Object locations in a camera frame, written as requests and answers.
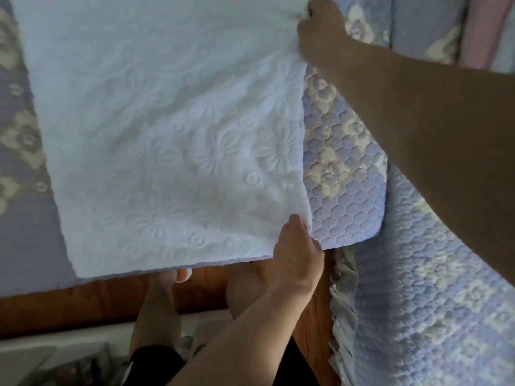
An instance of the forearm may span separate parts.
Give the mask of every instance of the forearm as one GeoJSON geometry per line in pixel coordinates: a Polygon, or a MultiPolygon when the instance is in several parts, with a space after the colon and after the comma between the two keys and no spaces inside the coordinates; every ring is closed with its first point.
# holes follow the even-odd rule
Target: forearm
{"type": "Polygon", "coordinates": [[[197,354],[174,385],[272,385],[311,292],[270,288],[232,326],[197,354]]]}
{"type": "Polygon", "coordinates": [[[343,40],[322,73],[442,221],[515,284],[515,77],[343,40]]]}

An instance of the wooden floor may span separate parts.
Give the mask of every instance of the wooden floor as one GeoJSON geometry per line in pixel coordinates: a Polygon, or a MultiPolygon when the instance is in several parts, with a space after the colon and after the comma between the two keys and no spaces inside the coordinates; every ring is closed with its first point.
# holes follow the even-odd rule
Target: wooden floor
{"type": "MultiPolygon", "coordinates": [[[[326,252],[324,275],[293,334],[323,386],[340,384],[328,362],[333,325],[329,308],[332,256],[332,251],[326,252]]],[[[268,280],[269,260],[253,264],[268,280]]],[[[131,276],[67,290],[0,298],[0,339],[134,321],[147,282],[148,275],[131,276]]],[[[195,269],[189,281],[175,285],[177,310],[187,314],[226,308],[226,284],[223,267],[195,269]]]]}

